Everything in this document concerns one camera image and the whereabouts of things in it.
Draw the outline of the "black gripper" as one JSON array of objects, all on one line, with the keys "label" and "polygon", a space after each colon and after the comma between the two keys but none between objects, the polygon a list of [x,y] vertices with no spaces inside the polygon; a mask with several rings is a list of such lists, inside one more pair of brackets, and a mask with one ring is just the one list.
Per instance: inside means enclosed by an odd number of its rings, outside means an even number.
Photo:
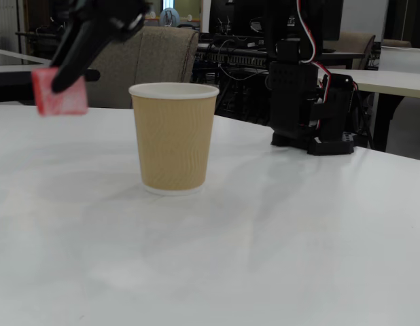
[{"label": "black gripper", "polygon": [[69,26],[50,61],[57,68],[53,92],[72,86],[108,41],[125,41],[139,32],[149,10],[146,1],[70,1]]}]

